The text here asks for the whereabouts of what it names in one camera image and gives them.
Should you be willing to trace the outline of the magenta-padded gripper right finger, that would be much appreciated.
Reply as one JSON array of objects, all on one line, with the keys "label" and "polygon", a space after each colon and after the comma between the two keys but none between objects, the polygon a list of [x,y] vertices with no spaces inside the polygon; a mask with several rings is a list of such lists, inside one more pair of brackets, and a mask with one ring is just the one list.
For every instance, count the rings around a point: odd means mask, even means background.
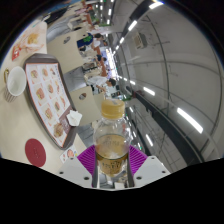
[{"label": "magenta-padded gripper right finger", "polygon": [[130,188],[140,188],[170,174],[156,156],[147,156],[133,146],[129,148],[128,184]]}]

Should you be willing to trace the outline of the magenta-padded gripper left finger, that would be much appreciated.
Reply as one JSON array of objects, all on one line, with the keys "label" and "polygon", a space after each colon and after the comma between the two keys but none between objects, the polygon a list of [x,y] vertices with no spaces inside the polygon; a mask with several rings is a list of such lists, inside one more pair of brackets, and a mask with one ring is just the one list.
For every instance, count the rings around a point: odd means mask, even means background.
[{"label": "magenta-padded gripper left finger", "polygon": [[90,146],[77,157],[68,158],[57,175],[84,188],[97,188],[99,184],[95,147]]}]

